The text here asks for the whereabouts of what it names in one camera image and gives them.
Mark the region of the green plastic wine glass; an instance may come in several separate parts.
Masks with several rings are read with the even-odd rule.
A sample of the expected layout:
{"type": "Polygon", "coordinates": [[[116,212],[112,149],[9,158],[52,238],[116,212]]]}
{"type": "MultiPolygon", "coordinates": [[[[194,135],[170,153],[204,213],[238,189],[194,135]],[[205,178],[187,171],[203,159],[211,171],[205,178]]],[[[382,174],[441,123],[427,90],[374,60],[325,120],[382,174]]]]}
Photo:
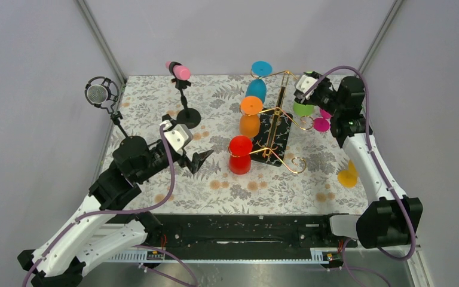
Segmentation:
{"type": "Polygon", "coordinates": [[[293,103],[293,111],[299,117],[310,116],[315,111],[314,105],[303,105],[298,102],[293,103]]]}

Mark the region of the magenta plastic wine glass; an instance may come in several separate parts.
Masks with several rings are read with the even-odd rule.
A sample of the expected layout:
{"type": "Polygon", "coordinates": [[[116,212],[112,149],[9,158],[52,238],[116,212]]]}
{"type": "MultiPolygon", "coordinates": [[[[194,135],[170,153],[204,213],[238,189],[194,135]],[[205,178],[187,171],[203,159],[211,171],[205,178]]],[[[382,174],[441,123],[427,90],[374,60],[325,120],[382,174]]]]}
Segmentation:
{"type": "Polygon", "coordinates": [[[331,114],[320,109],[320,117],[314,119],[313,128],[318,132],[326,132],[331,128],[331,114]]]}

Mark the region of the red plastic wine glass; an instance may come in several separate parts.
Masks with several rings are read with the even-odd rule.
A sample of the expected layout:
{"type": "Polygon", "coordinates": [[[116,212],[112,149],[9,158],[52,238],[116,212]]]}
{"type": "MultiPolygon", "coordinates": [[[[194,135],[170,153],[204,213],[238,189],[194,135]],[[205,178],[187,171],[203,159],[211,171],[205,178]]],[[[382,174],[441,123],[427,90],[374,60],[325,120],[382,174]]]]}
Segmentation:
{"type": "Polygon", "coordinates": [[[253,143],[246,136],[236,136],[231,139],[228,152],[229,157],[229,169],[236,175],[246,174],[251,167],[250,152],[252,151],[253,143]]]}

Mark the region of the orange plastic wine glass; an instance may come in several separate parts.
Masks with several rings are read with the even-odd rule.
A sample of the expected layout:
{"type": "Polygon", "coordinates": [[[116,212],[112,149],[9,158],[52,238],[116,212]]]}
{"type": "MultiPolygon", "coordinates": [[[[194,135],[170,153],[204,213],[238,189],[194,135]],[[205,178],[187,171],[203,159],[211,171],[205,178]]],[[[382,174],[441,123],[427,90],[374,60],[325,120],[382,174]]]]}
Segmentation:
{"type": "Polygon", "coordinates": [[[263,103],[256,96],[246,96],[240,104],[242,116],[239,129],[243,136],[254,138],[260,129],[259,113],[263,109],[263,103]]]}

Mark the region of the blue plastic wine glass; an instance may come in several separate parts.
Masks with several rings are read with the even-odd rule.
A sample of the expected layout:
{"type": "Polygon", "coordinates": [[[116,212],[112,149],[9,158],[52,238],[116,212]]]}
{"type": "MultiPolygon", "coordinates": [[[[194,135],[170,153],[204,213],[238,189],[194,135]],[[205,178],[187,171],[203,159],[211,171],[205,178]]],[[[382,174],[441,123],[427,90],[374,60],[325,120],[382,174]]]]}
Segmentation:
{"type": "Polygon", "coordinates": [[[267,94],[267,87],[263,78],[270,76],[273,68],[268,62],[260,60],[252,64],[250,71],[254,76],[254,79],[247,86],[245,96],[255,96],[264,103],[267,94]]]}

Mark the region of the yellow plastic wine glass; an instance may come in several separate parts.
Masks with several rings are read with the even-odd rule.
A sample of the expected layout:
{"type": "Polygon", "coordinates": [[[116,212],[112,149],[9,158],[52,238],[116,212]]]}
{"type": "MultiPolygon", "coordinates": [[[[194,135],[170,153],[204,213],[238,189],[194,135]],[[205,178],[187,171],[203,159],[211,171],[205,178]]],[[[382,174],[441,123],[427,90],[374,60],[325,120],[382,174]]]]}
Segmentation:
{"type": "Polygon", "coordinates": [[[355,187],[358,183],[358,178],[359,173],[351,160],[348,161],[347,167],[338,174],[339,183],[347,188],[355,187]]]}

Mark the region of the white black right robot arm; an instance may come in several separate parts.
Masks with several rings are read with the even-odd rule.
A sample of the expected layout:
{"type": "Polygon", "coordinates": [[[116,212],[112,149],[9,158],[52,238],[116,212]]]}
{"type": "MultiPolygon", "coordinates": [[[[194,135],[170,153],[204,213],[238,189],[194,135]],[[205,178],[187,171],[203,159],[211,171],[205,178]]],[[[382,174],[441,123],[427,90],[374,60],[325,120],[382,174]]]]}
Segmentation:
{"type": "Polygon", "coordinates": [[[369,202],[361,215],[332,215],[330,224],[319,230],[320,241],[334,246],[342,237],[349,237],[364,248],[415,246],[423,205],[419,198],[406,194],[382,162],[362,113],[368,93],[365,81],[346,76],[334,89],[327,76],[305,72],[295,89],[296,103],[318,106],[331,115],[331,134],[356,168],[369,202]]]}

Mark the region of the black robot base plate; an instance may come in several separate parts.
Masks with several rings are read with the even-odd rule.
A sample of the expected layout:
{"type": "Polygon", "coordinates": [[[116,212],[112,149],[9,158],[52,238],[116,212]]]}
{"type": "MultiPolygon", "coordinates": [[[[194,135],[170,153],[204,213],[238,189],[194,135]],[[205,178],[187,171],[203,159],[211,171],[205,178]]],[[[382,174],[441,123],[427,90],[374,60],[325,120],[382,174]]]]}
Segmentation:
{"type": "Polygon", "coordinates": [[[155,214],[145,245],[182,260],[310,259],[311,249],[338,251],[329,215],[155,214]]]}

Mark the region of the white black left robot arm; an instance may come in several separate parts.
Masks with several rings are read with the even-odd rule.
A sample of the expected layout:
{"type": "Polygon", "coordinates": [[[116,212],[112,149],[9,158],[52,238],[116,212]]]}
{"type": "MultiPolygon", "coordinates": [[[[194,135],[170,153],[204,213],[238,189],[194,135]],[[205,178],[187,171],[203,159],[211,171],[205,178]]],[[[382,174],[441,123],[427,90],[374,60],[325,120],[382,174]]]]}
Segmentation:
{"type": "Polygon", "coordinates": [[[140,136],[125,136],[113,160],[88,190],[63,227],[40,248],[18,255],[26,271],[23,286],[77,286],[92,269],[113,255],[140,245],[164,247],[163,224],[152,207],[129,210],[140,186],[164,169],[175,176],[175,166],[196,173],[211,151],[187,156],[193,135],[186,125],[165,115],[160,138],[147,143],[140,136]]]}

